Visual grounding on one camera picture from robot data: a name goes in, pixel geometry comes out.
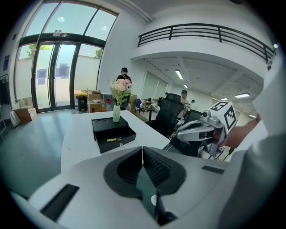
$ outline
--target black railing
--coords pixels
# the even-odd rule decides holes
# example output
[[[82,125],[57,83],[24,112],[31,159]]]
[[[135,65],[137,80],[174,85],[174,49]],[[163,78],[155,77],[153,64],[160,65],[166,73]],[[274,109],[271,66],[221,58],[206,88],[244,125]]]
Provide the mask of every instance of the black railing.
[[[251,51],[268,62],[274,51],[256,38],[225,26],[192,23],[171,25],[139,36],[138,47],[156,40],[171,40],[180,37],[203,37],[217,39],[219,42],[232,43]]]

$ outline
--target glass door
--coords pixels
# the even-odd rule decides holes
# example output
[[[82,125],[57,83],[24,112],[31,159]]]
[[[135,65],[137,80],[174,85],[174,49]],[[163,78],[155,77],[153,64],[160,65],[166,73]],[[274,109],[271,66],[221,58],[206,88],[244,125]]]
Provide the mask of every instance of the glass door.
[[[69,109],[70,76],[76,43],[40,43],[36,72],[35,95],[39,112]]]

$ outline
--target hanging clothes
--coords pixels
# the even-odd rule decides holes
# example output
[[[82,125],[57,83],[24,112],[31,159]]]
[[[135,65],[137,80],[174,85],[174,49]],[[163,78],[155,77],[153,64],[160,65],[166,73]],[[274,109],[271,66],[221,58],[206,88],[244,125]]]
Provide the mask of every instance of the hanging clothes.
[[[0,104],[10,104],[9,83],[6,77],[0,80]]]

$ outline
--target door frame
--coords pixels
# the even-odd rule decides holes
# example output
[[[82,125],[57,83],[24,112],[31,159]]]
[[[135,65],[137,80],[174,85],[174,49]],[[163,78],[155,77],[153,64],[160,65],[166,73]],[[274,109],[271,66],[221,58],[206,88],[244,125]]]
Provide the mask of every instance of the door frame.
[[[37,70],[37,63],[38,63],[38,55],[40,51],[40,47],[42,45],[54,45],[53,51],[50,56],[49,67],[48,67],[48,76],[47,76],[47,87],[48,87],[48,99],[49,105],[48,108],[41,108],[38,107],[37,101],[37,91],[36,91],[36,70]],[[56,106],[55,100],[55,69],[56,63],[60,51],[61,45],[74,45],[75,50],[73,53],[72,61],[71,61],[71,69],[70,69],[70,81],[69,81],[69,98],[70,98],[70,105],[67,106]],[[32,77],[31,77],[31,89],[32,89],[32,97],[34,97],[35,108],[37,113],[47,112],[47,111],[55,111],[55,110],[64,110],[64,109],[74,109],[75,108],[75,98],[74,98],[74,79],[75,79],[75,71],[76,71],[76,61],[79,54],[81,43],[80,42],[70,42],[70,41],[44,41],[39,42],[39,46],[35,52],[35,64],[34,68],[32,69]]]

